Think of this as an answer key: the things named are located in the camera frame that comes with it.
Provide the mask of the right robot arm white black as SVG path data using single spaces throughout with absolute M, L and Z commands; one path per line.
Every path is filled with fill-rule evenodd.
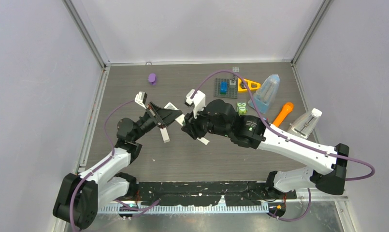
M 278 198 L 291 190 L 317 188 L 327 194 L 342 195 L 346 181 L 347 161 L 334 157 L 348 156 L 344 144 L 326 146 L 291 135 L 256 116 L 241 116 L 221 99 L 207 105 L 192 99 L 185 101 L 193 111 L 185 115 L 182 131 L 193 139 L 216 134 L 240 147 L 265 150 L 298 161 L 306 167 L 293 171 L 272 171 L 265 182 L 265 192 Z

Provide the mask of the small white battery cover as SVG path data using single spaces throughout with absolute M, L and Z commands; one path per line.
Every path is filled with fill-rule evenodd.
M 208 143 L 209 143 L 209 140 L 207 140 L 205 138 L 197 138 L 197 140 L 202 142 L 204 145 L 208 145 Z

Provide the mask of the grey lego piece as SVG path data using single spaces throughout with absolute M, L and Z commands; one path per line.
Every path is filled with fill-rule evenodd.
M 240 68 L 239 67 L 232 67 L 233 73 L 239 73 Z M 229 88 L 236 88 L 237 86 L 237 76 L 233 75 L 231 80 L 229 81 Z

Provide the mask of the purple plastic toy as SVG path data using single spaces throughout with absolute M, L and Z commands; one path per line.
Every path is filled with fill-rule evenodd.
M 149 74 L 147 80 L 150 85 L 154 86 L 157 83 L 157 75 L 155 73 L 151 73 Z

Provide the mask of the grey lego baseplate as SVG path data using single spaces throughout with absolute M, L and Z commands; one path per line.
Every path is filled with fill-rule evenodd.
M 237 99 L 238 80 L 234 78 L 216 78 L 213 96 L 217 98 Z

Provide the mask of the green owl toy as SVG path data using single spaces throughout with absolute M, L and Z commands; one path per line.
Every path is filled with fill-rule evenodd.
M 237 113 L 239 115 L 247 114 L 247 103 L 246 102 L 237 102 Z

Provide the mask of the white metronome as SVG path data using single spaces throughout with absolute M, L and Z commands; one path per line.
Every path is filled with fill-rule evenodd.
M 313 108 L 311 111 L 307 111 L 291 123 L 287 132 L 307 139 L 313 132 L 321 116 L 322 112 L 319 109 Z

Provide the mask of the orange toy microphone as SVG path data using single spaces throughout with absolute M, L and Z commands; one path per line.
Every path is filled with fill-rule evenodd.
M 276 127 L 279 127 L 281 123 L 285 120 L 285 118 L 293 111 L 294 104 L 291 102 L 287 102 L 283 105 L 280 113 L 277 115 L 275 120 L 273 121 L 273 124 Z

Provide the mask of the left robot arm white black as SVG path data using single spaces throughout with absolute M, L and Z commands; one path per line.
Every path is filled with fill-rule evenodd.
M 137 121 L 129 118 L 117 124 L 117 142 L 110 142 L 110 153 L 80 174 L 67 174 L 61 183 L 53 208 L 53 216 L 71 224 L 73 229 L 84 230 L 94 221 L 98 211 L 111 201 L 137 196 L 136 178 L 121 170 L 133 163 L 142 145 L 137 143 L 153 128 L 166 129 L 182 112 L 161 108 L 152 102 Z

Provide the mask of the blue lego brick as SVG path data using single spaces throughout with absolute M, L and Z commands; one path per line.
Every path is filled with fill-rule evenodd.
M 228 83 L 227 82 L 221 82 L 220 83 L 220 91 L 219 94 L 226 95 L 228 92 Z

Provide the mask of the slim white remote control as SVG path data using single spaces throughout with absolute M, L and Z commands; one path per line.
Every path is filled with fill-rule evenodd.
M 170 137 L 169 137 L 167 128 L 160 128 L 160 133 L 161 133 L 161 136 L 162 136 L 164 143 L 167 143 L 170 141 Z

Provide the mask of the yellow triangle toy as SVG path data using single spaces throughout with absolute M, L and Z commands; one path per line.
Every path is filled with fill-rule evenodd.
M 238 87 L 237 87 L 238 92 L 247 92 L 247 88 L 249 88 L 251 91 L 256 91 L 260 87 L 261 87 L 261 83 L 251 81 L 248 79 L 244 79 L 244 81 L 238 79 Z

